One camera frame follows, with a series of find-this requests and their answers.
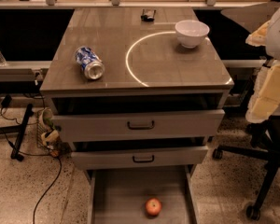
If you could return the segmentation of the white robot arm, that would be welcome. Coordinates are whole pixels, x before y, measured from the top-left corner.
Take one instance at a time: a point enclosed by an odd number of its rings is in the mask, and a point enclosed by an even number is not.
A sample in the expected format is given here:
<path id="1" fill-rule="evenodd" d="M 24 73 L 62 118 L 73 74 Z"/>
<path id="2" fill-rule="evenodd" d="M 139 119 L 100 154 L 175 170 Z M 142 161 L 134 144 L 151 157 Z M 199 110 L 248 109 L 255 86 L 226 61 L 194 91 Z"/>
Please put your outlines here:
<path id="1" fill-rule="evenodd" d="M 280 8 L 245 42 L 254 47 L 264 46 L 266 53 L 273 58 L 271 67 L 260 68 L 245 114 L 249 122 L 261 123 L 280 106 Z"/>

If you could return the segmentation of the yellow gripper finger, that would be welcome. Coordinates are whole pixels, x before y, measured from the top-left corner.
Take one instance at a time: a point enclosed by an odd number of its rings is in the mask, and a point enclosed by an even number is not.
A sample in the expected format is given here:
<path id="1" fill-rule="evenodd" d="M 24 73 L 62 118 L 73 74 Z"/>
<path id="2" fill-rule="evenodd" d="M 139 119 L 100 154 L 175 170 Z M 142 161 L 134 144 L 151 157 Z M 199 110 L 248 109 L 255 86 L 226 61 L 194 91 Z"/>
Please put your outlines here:
<path id="1" fill-rule="evenodd" d="M 256 31 L 250 34 L 245 40 L 246 44 L 254 47 L 265 46 L 269 23 L 269 21 L 264 22 Z"/>
<path id="2" fill-rule="evenodd" d="M 262 123 L 280 106 L 280 61 L 273 66 L 262 66 L 258 72 L 254 93 L 248 103 L 245 118 L 251 123 Z"/>

